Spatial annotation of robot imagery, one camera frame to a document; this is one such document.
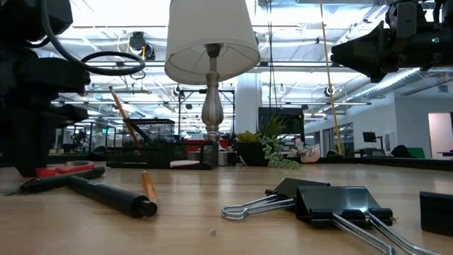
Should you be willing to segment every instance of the black binder clip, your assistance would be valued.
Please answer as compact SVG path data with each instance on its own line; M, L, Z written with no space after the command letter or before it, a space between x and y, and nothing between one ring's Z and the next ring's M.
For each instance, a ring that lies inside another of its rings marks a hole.
M384 254L394 248L360 227L374 227L407 254L438 255L411 244L387 225L392 211L381 208L365 187L298 187L296 217L314 227L336 226Z
M243 220L249 215L270 210L294 208L298 186L330 186L329 183L285 178L274 190L266 190L264 198L244 203L227 205L221 209L221 216L227 220Z

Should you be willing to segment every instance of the white wall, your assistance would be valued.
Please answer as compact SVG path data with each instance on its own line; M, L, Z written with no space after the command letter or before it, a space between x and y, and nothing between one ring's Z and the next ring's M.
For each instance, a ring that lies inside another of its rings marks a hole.
M395 107L398 143L406 147L422 147L425 157L432 158L428 114L452 112L453 99L400 96L395 98Z
M453 149L452 116L450 113L429 113L431 152L433 159L445 159L438 152Z
M373 146L370 143L363 142L363 132L375 132L376 136L384 136L388 132L395 132L396 134L394 94L389 93L383 99L373 99L370 102L372 103L370 106L353 106L347 111L346 115L337 117L338 125L353 123L355 149ZM329 116L328 120L307 123L305 133L309 134L331 127L333 127L333 117ZM380 147L379 140L377 142L374 146Z

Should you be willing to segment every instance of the silver lamp stand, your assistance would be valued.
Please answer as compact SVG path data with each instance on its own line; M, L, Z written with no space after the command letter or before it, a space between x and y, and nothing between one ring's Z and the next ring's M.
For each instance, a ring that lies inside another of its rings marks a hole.
M206 124L207 134L205 140L219 142L219 125L224 121L224 110L219 96L219 78L217 72L217 57L222 45L205 45L207 54L210 56L210 71L206 74L207 93L203 104L201 119Z

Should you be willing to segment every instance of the ceiling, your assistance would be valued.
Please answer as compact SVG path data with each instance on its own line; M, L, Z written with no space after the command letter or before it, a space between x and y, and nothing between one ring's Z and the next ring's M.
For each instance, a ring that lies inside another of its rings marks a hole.
M128 104L126 111L131 117L170 118L178 121L178 104L175 96L176 82L164 73L168 8L171 0L71 0L74 23L59 36L60 42L75 57L81 59L98 51L127 50L128 38L134 31L143 31L145 38L155 50L156 60L148 62L146 77L134 80L131 77L91 76L87 94L61 94L59 101L111 101L108 87L112 86L121 101L150 102ZM324 1L323 13L326 24L327 50L339 43L365 35L384 18L387 6L377 0L328 0ZM278 101L325 101L323 90L328 86L326 73L321 12L318 1L273 0L272 15L268 15L262 0L246 0L254 31L260 42L261 61L270 61L268 17L273 25L273 61L286 62L286 67L275 67L275 85ZM58 57L51 45L38 50L41 56ZM113 66L122 61L118 57L96 60L97 65ZM269 101L269 67L257 67L250 72L259 73L263 85L263 102ZM337 91L352 93L369 82L363 75L344 67L331 68L331 82ZM234 90L238 79L220 84L220 89ZM182 89L202 89L203 86L180 84ZM201 130L201 105L204 95L185 93L186 104L182 107L182 130ZM221 131L228 132L232 125L232 94L221 95L224 102L225 121ZM91 104L92 118L108 117L113 124L120 124L118 111L112 104ZM315 107L309 112L317 112Z

